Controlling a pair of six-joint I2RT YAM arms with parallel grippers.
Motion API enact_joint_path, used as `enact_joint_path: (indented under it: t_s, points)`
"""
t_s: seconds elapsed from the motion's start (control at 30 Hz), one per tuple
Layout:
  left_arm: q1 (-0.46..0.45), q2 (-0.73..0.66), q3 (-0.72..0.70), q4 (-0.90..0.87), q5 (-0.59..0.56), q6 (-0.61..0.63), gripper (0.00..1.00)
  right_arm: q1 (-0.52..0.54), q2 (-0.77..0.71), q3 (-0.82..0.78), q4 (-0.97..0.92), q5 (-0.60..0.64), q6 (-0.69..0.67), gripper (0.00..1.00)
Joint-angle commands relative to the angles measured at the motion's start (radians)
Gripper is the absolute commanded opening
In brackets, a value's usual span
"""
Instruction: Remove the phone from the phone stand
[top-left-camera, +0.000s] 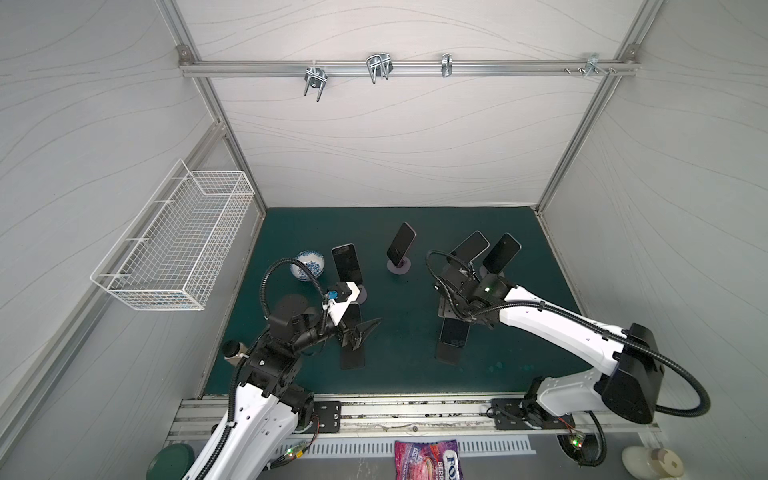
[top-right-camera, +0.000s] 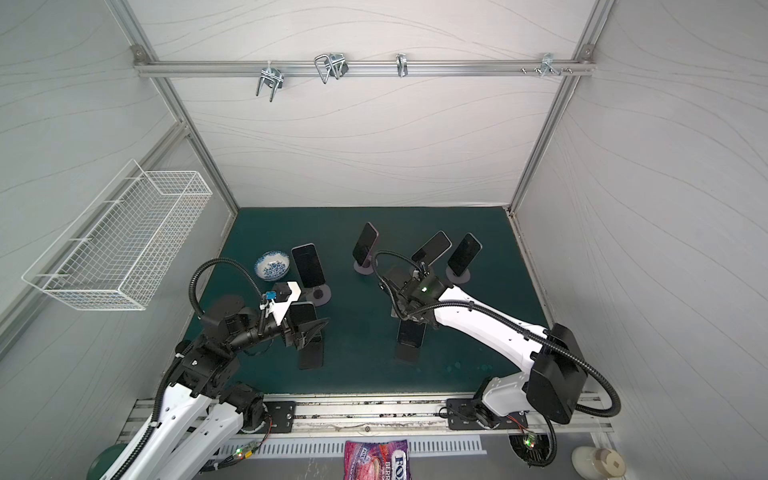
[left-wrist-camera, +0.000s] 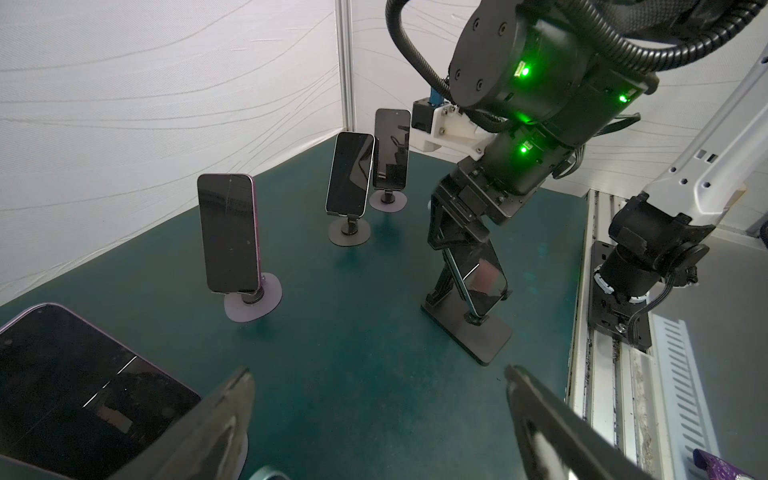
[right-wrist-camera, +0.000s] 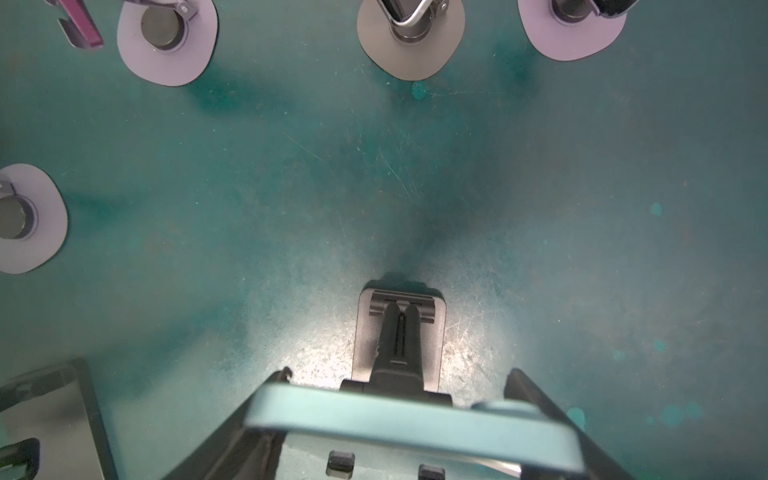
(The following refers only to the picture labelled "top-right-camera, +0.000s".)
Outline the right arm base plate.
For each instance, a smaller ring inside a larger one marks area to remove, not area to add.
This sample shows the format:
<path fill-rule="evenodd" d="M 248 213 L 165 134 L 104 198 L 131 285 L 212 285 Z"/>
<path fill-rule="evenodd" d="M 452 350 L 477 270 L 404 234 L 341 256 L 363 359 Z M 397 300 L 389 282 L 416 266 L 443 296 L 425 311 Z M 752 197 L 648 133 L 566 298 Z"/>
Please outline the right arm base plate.
<path fill-rule="evenodd" d="M 489 409 L 469 398 L 449 398 L 438 410 L 438 416 L 445 420 L 451 431 L 513 430 L 527 431 L 525 414 L 497 416 Z"/>

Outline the purple case phone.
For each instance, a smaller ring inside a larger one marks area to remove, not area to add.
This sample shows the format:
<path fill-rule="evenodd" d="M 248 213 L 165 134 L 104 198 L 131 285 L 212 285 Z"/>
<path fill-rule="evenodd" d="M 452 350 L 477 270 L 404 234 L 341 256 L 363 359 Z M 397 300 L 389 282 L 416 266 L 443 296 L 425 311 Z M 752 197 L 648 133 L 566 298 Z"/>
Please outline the purple case phone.
<path fill-rule="evenodd" d="M 379 239 L 379 232 L 371 222 L 366 222 L 354 247 L 352 256 L 355 261 L 362 263 L 370 258 L 373 248 Z"/>
<path fill-rule="evenodd" d="M 314 243 L 296 246 L 291 250 L 291 254 L 304 288 L 312 289 L 320 287 L 326 283 L 326 278 Z"/>

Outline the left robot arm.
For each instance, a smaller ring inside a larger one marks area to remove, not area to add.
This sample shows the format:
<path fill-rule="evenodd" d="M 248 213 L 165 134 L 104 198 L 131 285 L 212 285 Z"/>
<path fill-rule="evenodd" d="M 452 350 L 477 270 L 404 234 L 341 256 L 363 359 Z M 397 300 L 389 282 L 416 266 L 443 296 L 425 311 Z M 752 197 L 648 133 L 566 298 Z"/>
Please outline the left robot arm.
<path fill-rule="evenodd" d="M 234 382 L 240 354 L 281 339 L 285 346 L 308 353 L 329 321 L 302 301 L 295 282 L 278 282 L 256 293 L 249 307 L 237 295 L 226 295 L 203 309 L 197 296 L 201 275 L 216 265 L 229 265 L 243 276 L 248 270 L 228 258 L 204 262 L 193 273 L 188 298 L 202 324 L 192 341 L 180 342 L 154 396 L 149 418 L 103 473 L 105 479 L 193 479 L 202 473 L 235 466 L 263 445 L 253 441 L 221 460 L 215 459 L 239 432 L 270 431 L 273 413 L 254 387 Z"/>

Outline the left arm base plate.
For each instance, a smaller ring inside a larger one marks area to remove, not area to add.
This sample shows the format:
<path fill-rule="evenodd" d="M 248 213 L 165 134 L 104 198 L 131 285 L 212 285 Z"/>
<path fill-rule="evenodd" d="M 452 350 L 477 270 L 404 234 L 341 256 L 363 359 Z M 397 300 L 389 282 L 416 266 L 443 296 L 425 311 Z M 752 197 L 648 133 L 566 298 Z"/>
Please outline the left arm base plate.
<path fill-rule="evenodd" d="M 291 433 L 295 419 L 296 403 L 293 401 L 258 402 L 243 414 L 241 434 Z"/>

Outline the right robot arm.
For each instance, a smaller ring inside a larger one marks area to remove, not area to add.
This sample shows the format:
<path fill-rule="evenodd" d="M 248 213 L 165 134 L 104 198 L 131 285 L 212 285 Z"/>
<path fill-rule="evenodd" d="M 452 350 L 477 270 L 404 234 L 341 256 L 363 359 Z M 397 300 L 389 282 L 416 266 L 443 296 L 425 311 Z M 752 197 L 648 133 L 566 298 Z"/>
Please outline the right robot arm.
<path fill-rule="evenodd" d="M 448 327 L 496 351 L 518 373 L 486 379 L 472 399 L 470 420 L 493 430 L 514 413 L 542 416 L 543 435 L 522 428 L 511 446 L 530 467 L 549 466 L 558 453 L 554 426 L 568 424 L 574 413 L 599 418 L 617 416 L 620 396 L 610 381 L 583 356 L 573 332 L 555 323 L 535 325 L 505 314 L 441 279 L 424 263 L 393 267 L 375 275 L 402 324 Z"/>

